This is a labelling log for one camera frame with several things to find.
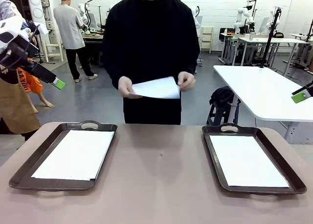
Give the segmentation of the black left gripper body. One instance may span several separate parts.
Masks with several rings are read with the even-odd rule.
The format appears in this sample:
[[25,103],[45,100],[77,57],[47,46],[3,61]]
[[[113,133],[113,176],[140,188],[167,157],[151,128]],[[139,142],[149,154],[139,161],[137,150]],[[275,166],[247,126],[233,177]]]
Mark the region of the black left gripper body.
[[45,83],[57,84],[58,78],[54,73],[31,60],[37,51],[37,47],[31,41],[14,39],[5,49],[4,67],[9,70],[21,68]]

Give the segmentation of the person's right hand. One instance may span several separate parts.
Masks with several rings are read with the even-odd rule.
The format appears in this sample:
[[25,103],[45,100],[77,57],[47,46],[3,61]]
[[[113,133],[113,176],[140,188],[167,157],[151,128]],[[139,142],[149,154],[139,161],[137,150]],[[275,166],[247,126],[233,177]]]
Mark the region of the person's right hand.
[[132,81],[126,76],[120,77],[118,81],[118,90],[124,98],[139,99],[142,97],[134,93]]

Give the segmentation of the person's left hand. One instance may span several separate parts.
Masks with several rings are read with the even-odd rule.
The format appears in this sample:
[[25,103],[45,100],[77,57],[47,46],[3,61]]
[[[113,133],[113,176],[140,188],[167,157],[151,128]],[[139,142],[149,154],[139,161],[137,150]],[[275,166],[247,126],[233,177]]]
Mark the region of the person's left hand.
[[195,77],[193,74],[182,71],[178,75],[178,86],[180,91],[185,92],[191,90],[196,83]]

